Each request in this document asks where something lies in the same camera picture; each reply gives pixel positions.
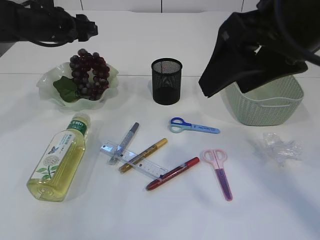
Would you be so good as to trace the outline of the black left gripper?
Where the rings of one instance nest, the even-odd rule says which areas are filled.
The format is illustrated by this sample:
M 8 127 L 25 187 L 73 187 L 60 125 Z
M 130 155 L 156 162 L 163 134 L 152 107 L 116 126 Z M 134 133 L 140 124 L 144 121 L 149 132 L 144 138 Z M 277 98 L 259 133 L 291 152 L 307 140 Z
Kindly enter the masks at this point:
M 60 47 L 75 40 L 87 42 L 98 35 L 98 26 L 84 14 L 71 16 L 52 0 L 0 2 L 0 42 L 31 42 Z

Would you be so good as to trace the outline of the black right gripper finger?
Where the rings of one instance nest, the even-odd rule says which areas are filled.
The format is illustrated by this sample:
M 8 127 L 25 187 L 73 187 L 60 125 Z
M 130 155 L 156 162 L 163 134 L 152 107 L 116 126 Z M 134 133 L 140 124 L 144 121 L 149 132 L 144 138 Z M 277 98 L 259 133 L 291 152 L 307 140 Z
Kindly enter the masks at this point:
M 242 93 L 247 93 L 279 78 L 304 73 L 307 70 L 305 62 L 290 63 L 284 55 L 263 46 L 235 82 Z
M 248 23 L 254 15 L 254 11 L 234 12 L 219 27 L 211 58 L 198 81 L 204 96 L 210 98 L 256 71 L 253 59 L 259 45 L 250 40 Z

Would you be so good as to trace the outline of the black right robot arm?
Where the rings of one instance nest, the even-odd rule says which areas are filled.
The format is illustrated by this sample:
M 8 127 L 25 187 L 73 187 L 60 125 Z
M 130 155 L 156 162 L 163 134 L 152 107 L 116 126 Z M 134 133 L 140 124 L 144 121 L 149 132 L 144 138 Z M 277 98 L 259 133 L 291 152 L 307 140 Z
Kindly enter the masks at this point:
M 319 49 L 319 1 L 261 0 L 256 10 L 233 12 L 222 23 L 198 83 L 206 97 L 232 83 L 247 93 L 319 65 Z

